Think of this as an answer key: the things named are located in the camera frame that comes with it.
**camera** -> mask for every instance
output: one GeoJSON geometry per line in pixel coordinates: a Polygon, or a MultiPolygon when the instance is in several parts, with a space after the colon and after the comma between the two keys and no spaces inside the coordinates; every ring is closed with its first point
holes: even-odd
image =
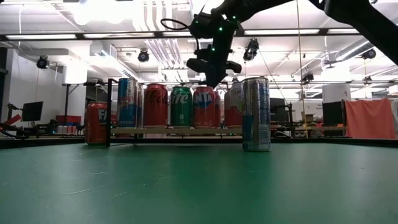
{"type": "Polygon", "coordinates": [[[40,56],[40,58],[38,59],[37,63],[36,63],[37,68],[40,69],[48,69],[50,66],[50,62],[48,60],[47,56],[40,56]]]}
{"type": "Polygon", "coordinates": [[[302,82],[304,85],[307,85],[307,84],[309,84],[312,80],[313,80],[313,73],[312,73],[312,72],[308,72],[308,73],[306,73],[306,74],[303,75],[303,78],[302,78],[301,82],[302,82]]]}
{"type": "Polygon", "coordinates": [[[376,51],[373,49],[370,49],[361,55],[361,58],[363,59],[374,59],[375,57],[376,57],[376,51]]]}
{"type": "Polygon", "coordinates": [[[141,49],[141,52],[139,52],[139,55],[138,55],[138,61],[140,61],[140,62],[149,61],[148,49],[141,49]]]}
{"type": "Polygon", "coordinates": [[[245,62],[253,60],[254,57],[257,55],[258,50],[259,42],[257,41],[257,39],[251,39],[248,46],[246,47],[246,50],[244,51],[243,60],[245,62]]]}

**red cloth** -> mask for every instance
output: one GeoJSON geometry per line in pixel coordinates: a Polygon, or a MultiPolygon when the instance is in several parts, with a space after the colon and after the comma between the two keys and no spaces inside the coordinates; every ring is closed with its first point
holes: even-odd
{"type": "Polygon", "coordinates": [[[363,139],[395,139],[394,117],[388,99],[345,101],[346,135],[363,139]]]}

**ceiling light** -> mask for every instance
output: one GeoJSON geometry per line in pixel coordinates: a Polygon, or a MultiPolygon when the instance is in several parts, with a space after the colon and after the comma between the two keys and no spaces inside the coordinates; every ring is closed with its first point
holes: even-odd
{"type": "Polygon", "coordinates": [[[44,34],[44,35],[6,35],[9,40],[60,40],[76,39],[75,34],[44,34]]]}
{"type": "Polygon", "coordinates": [[[44,0],[26,0],[26,1],[21,1],[21,0],[5,0],[2,5],[5,4],[62,4],[62,0],[53,0],[53,1],[44,1],[44,0]]]}
{"type": "Polygon", "coordinates": [[[358,34],[356,29],[330,29],[328,34],[358,34]]]}
{"type": "Polygon", "coordinates": [[[192,35],[188,31],[177,31],[177,32],[164,32],[163,36],[165,36],[165,37],[181,37],[181,36],[191,37],[192,35]]]}
{"type": "Polygon", "coordinates": [[[131,33],[107,33],[107,34],[83,34],[87,39],[117,39],[117,38],[149,38],[154,37],[153,32],[131,32],[131,33]]]}
{"type": "MultiPolygon", "coordinates": [[[[319,29],[300,29],[300,34],[317,34],[319,29]]],[[[280,29],[280,30],[246,30],[245,35],[289,35],[299,34],[298,29],[280,29]]]]}

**sprite can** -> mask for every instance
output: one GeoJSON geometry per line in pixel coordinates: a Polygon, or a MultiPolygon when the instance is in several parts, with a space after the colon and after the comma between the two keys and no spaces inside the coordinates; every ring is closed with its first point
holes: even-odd
{"type": "Polygon", "coordinates": [[[184,86],[175,86],[171,93],[170,125],[175,128],[190,128],[192,125],[192,93],[184,86]]]}

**soda can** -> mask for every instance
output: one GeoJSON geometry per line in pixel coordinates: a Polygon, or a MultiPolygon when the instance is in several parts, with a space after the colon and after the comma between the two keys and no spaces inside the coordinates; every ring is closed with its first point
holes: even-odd
{"type": "Polygon", "coordinates": [[[242,82],[234,82],[229,90],[230,96],[230,117],[231,122],[228,128],[242,127],[242,112],[243,112],[243,86],[242,82]]]}
{"type": "Polygon", "coordinates": [[[214,92],[216,96],[216,121],[214,123],[214,127],[218,128],[221,122],[221,97],[217,91],[214,92]]]}
{"type": "Polygon", "coordinates": [[[192,125],[192,93],[184,86],[175,86],[171,92],[170,125],[190,128],[192,125]]]}
{"type": "Polygon", "coordinates": [[[133,78],[119,79],[118,127],[137,127],[138,82],[133,78]]]}
{"type": "Polygon", "coordinates": [[[88,104],[85,116],[87,144],[106,143],[106,109],[106,103],[91,102],[88,104]]]}
{"type": "Polygon", "coordinates": [[[243,83],[243,149],[270,151],[271,112],[266,78],[247,78],[243,83]]]}
{"type": "Polygon", "coordinates": [[[144,105],[144,89],[138,84],[137,89],[137,127],[142,128],[142,106],[144,105]]]}
{"type": "Polygon", "coordinates": [[[145,90],[144,127],[165,128],[167,126],[167,90],[164,85],[150,84],[145,90]]]}
{"type": "Polygon", "coordinates": [[[231,126],[231,97],[230,97],[230,90],[224,95],[224,125],[226,127],[231,126]]]}
{"type": "Polygon", "coordinates": [[[193,127],[214,128],[216,95],[210,86],[200,86],[193,93],[193,127]]]}

